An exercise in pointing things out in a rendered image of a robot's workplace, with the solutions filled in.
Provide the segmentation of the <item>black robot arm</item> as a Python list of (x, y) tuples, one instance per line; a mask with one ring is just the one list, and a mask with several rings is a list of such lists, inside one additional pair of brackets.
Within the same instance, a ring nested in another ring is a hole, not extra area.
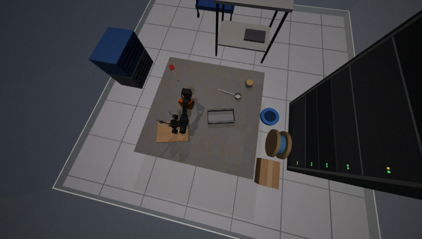
[[(183, 96), (184, 98), (183, 98)], [(181, 92), (181, 97), (183, 99), (183, 110), (182, 110), (182, 114), (180, 117), (180, 121), (179, 121), (179, 125), (180, 125), (180, 133), (186, 133), (186, 126), (188, 126), (189, 123), (189, 119), (187, 116), (187, 107), (188, 107), (188, 103), (191, 101), (191, 96), (192, 96), (192, 91), (191, 89), (182, 89)], [(170, 125), (172, 127), (177, 127), (178, 126), (178, 121), (177, 120), (171, 120)]]

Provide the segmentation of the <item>dark grey saucepan with long handle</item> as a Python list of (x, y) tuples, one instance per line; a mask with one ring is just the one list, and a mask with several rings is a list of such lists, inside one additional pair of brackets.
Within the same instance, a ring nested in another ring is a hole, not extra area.
[[(233, 93), (230, 93), (230, 94), (233, 94)], [(237, 99), (237, 100), (241, 99), (240, 93), (236, 93), (236, 94), (233, 94), (233, 95), (235, 95), (235, 99)]]

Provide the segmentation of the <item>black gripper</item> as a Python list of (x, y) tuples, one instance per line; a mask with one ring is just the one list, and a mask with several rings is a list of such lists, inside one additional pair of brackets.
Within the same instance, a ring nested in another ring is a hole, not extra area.
[[(173, 115), (173, 118), (175, 118), (174, 120), (178, 120), (178, 116), (177, 115)], [(172, 127), (171, 125), (169, 125), (170, 127)], [(178, 120), (178, 126), (177, 127), (179, 127), (180, 125), (179, 125), (179, 120)], [(173, 129), (172, 129), (172, 133), (174, 133), (174, 134), (177, 134), (178, 133), (178, 130), (176, 129), (177, 127), (172, 127)]]

